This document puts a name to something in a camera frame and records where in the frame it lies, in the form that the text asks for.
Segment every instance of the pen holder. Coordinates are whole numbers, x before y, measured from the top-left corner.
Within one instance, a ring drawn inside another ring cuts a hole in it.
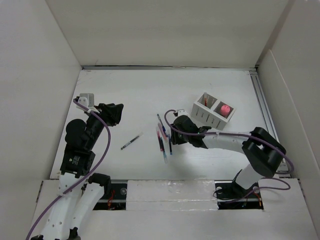
[[[223,130],[235,111],[236,109],[224,100],[205,92],[193,103],[191,117],[206,126]]]

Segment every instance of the white enclosure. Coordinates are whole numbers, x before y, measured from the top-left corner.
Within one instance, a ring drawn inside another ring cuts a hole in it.
[[[255,66],[288,0],[46,0],[81,65]]]
[[[320,2],[296,0],[258,69],[280,141],[320,229]]]

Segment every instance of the pink object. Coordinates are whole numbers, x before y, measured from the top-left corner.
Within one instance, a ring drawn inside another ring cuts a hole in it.
[[[220,114],[224,117],[228,116],[230,113],[230,107],[228,105],[223,105],[220,109]]]

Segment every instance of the purple wire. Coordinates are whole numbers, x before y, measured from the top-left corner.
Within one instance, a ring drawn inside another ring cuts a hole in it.
[[[73,102],[81,107],[85,112],[87,112],[89,110],[89,108],[81,105],[80,103],[78,103],[75,99],[73,99]],[[104,153],[102,155],[102,157],[100,158],[100,160],[97,162],[97,164],[87,173],[87,175],[85,175],[83,178],[79,179],[79,181],[77,181],[75,184],[73,184],[72,186],[70,186],[67,190],[65,190],[63,192],[63,194],[67,194],[69,193],[72,189],[74,189],[76,186],[78,186],[80,183],[82,183],[84,180],[86,180],[96,169],[97,167],[99,167],[99,165],[102,163],[102,161],[104,160],[109,147],[110,147],[110,143],[111,143],[111,132],[110,129],[108,127],[108,125],[105,123],[105,121],[103,121],[101,119],[101,117],[99,115],[97,115],[94,111],[91,111],[90,114],[92,114],[93,116],[95,116],[102,124],[103,126],[106,128],[107,132],[108,132],[108,143],[106,145],[106,148],[104,150]],[[30,228],[30,231],[28,232],[25,240],[29,240],[32,232],[35,230],[36,226],[38,225],[38,223],[40,222],[40,220],[42,219],[42,217],[47,213],[47,211],[56,203],[59,201],[59,199],[61,199],[62,196],[57,196],[44,210],[43,212],[39,215],[39,217],[35,220],[34,224],[32,225],[32,227]]]
[[[287,185],[287,188],[281,188],[281,187],[274,187],[274,186],[260,186],[260,187],[257,187],[255,189],[252,189],[251,191],[249,191],[246,195],[244,195],[243,197],[240,197],[240,198],[237,198],[237,199],[234,199],[234,200],[231,200],[231,201],[225,201],[224,203],[226,204],[232,204],[232,203],[235,203],[235,202],[238,202],[239,200],[241,199],[245,199],[247,198],[248,196],[250,196],[253,192],[257,191],[257,190],[262,190],[262,189],[273,189],[273,190],[290,190],[291,189],[291,186],[289,185],[289,183],[287,183],[286,181],[280,179],[280,178],[275,178],[275,177],[263,177],[261,179],[272,179],[272,180],[276,180],[276,181],[279,181],[281,183],[284,183],[285,185]]]
[[[219,132],[218,131],[212,131],[212,132],[204,132],[204,133],[183,132],[183,131],[180,131],[178,129],[175,129],[168,122],[167,114],[170,113],[170,112],[176,112],[176,110],[170,109],[170,110],[166,111],[165,114],[164,114],[164,120],[165,120],[166,124],[168,124],[168,126],[173,131],[175,131],[175,132],[177,132],[179,134],[183,134],[183,135],[187,135],[187,136],[206,136],[206,135],[218,135],[219,134],[219,135],[225,135],[225,136],[245,137],[245,138],[253,139],[253,140],[256,140],[256,141],[268,146],[269,148],[277,151],[277,153],[279,153],[286,160],[286,162],[290,165],[290,170],[289,171],[276,172],[276,174],[279,174],[279,175],[291,174],[295,170],[295,167],[294,167],[294,164],[292,163],[292,161],[280,149],[278,149],[277,147],[273,146],[272,144],[268,143],[265,140],[262,140],[262,139],[260,139],[260,138],[258,138],[256,136],[251,136],[251,135],[244,134],[244,133],[232,133],[232,132],[221,132],[221,131],[219,131]]]

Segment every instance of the purple cable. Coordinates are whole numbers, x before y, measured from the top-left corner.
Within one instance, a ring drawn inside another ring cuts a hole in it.
[[[80,108],[82,108],[85,112],[87,112],[89,110],[89,108],[82,106],[80,103],[78,103],[75,99],[73,99],[73,102],[79,106]],[[78,186],[80,183],[82,183],[84,180],[86,180],[96,169],[97,167],[99,167],[99,165],[102,163],[102,161],[104,160],[109,147],[110,147],[110,143],[111,143],[111,132],[110,129],[108,127],[108,125],[101,119],[101,117],[99,115],[97,115],[94,111],[91,111],[90,114],[92,114],[93,116],[95,116],[102,124],[103,126],[106,128],[107,132],[108,132],[108,143],[106,145],[106,148],[104,150],[104,153],[102,155],[102,157],[100,158],[100,160],[98,161],[98,163],[87,173],[87,175],[85,175],[83,178],[81,178],[79,181],[77,181],[75,184],[73,184],[71,187],[69,187],[67,190],[65,190],[63,192],[63,194],[67,194],[69,193],[72,189],[74,189],[76,186]],[[62,196],[57,196],[44,210],[43,212],[39,215],[39,217],[36,219],[36,221],[34,222],[34,224],[32,225],[32,227],[30,228],[30,231],[28,232],[28,235],[26,236],[25,240],[29,240],[32,232],[34,231],[34,229],[36,228],[36,226],[38,225],[38,223],[40,222],[41,218],[47,213],[47,211],[56,203],[59,201],[59,199],[61,199]]]
[[[282,179],[280,178],[275,178],[275,177],[263,177],[261,179],[272,179],[272,180],[276,180],[276,181],[279,181],[281,183],[284,183],[285,185],[287,185],[287,188],[281,188],[281,187],[274,187],[274,186],[260,186],[260,187],[257,187],[255,189],[252,189],[251,191],[249,191],[246,195],[244,195],[243,197],[240,197],[240,198],[237,198],[237,199],[234,199],[234,200],[231,200],[231,201],[225,201],[224,203],[226,204],[232,204],[232,203],[235,203],[235,202],[238,202],[239,200],[241,199],[245,199],[246,197],[250,196],[253,192],[257,191],[257,190],[261,190],[261,189],[273,189],[273,190],[290,190],[291,189],[291,186],[289,185],[289,183],[287,183],[286,181],[283,181]]]
[[[170,109],[168,111],[165,112],[164,114],[164,120],[166,122],[166,124],[168,124],[168,126],[175,132],[179,133],[179,134],[183,134],[183,135],[187,135],[187,136],[206,136],[206,135],[225,135],[225,136],[235,136],[235,137],[245,137],[245,138],[249,138],[249,139],[253,139],[253,140],[256,140],[266,146],[268,146],[269,148],[277,151],[277,153],[279,153],[285,160],[286,162],[290,165],[290,170],[289,171],[286,171],[286,172],[276,172],[276,174],[279,174],[279,175],[284,175],[284,174],[291,174],[294,170],[295,170],[295,167],[294,167],[294,164],[292,163],[292,161],[280,150],[278,149],[277,147],[273,146],[272,144],[268,143],[267,141],[265,140],[262,140],[256,136],[251,136],[251,135],[248,135],[248,134],[243,134],[243,133],[232,133],[232,132],[217,132],[217,131],[212,131],[212,132],[204,132],[204,133],[189,133],[189,132],[183,132],[183,131],[180,131],[178,129],[175,129],[174,127],[172,127],[170,125],[170,123],[168,122],[167,120],[167,114],[170,113],[170,112],[176,112],[176,110],[173,110],[173,109]]]

